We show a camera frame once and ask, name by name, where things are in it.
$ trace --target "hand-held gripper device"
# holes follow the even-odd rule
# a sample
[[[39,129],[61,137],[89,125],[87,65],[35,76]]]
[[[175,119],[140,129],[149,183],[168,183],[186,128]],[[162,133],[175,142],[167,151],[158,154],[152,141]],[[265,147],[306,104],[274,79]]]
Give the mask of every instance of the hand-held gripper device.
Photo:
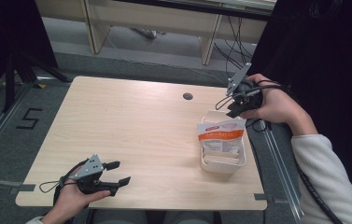
[[[257,109],[262,105],[263,97],[260,87],[246,79],[250,66],[251,63],[246,63],[243,69],[228,79],[226,95],[233,98],[233,103],[228,106],[231,111],[227,113],[227,116],[233,119],[247,110]]]
[[[79,166],[82,166],[76,174],[71,175]],[[100,180],[104,169],[107,171],[113,170],[120,167],[119,161],[112,161],[110,163],[101,163],[97,154],[92,155],[90,159],[81,161],[76,166],[74,166],[66,175],[62,176],[59,180],[59,186],[56,188],[56,192],[53,199],[53,204],[56,203],[57,198],[60,194],[60,189],[65,185],[65,181],[69,179],[74,179],[77,181],[77,186],[79,190],[85,194],[92,194],[101,190],[109,190],[109,196],[115,196],[118,189],[129,184],[130,177],[121,179],[118,183],[106,183]]]

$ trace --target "plastic container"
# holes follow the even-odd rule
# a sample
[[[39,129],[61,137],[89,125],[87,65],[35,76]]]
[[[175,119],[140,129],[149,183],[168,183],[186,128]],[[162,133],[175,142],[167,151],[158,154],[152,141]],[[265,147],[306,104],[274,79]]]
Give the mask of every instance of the plastic container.
[[[210,110],[202,118],[202,123],[218,123],[224,120],[231,119],[226,115],[226,113],[227,112],[225,111]],[[202,169],[209,172],[222,173],[222,174],[233,174],[234,172],[236,172],[238,169],[240,169],[242,166],[246,164],[246,151],[245,151],[243,138],[241,141],[242,141],[242,144],[241,144],[242,148],[239,148],[239,155],[236,157],[236,159],[239,159],[239,162],[237,162],[236,164],[228,163],[225,161],[211,161],[209,163],[205,163],[203,149],[201,149]]]

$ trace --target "hand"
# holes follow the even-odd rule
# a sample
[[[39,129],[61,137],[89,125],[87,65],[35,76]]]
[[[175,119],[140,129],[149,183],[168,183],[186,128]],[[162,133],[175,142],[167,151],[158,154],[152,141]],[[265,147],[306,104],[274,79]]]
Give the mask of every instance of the hand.
[[[259,83],[260,86],[274,85],[269,78],[261,74],[253,75],[247,79]],[[265,119],[274,123],[285,122],[294,135],[317,133],[310,116],[288,94],[279,89],[263,89],[262,95],[262,106],[255,110],[245,111],[240,117],[243,119]]]
[[[89,203],[109,196],[109,190],[98,191],[93,194],[84,194],[77,187],[77,181],[67,179],[59,198],[53,208],[41,219],[45,224],[65,223],[66,220],[76,216]]]

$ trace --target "person's left hand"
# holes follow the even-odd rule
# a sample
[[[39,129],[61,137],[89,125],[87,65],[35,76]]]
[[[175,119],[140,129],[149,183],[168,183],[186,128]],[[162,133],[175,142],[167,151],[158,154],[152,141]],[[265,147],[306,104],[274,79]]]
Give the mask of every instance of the person's left hand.
[[[67,179],[59,198],[53,208],[41,219],[45,224],[65,223],[66,220],[76,216],[89,203],[109,196],[109,190],[98,191],[93,194],[84,194],[77,187],[77,181]]]

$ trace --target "person's right hand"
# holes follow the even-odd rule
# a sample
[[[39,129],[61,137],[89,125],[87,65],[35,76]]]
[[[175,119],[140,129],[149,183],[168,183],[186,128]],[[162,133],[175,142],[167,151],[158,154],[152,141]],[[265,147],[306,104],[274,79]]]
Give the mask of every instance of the person's right hand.
[[[271,80],[261,74],[247,78],[260,86],[274,85]],[[265,119],[273,123],[285,122],[294,135],[317,133],[316,127],[307,112],[301,108],[288,94],[279,89],[263,89],[262,106],[258,109],[243,112],[243,119]]]

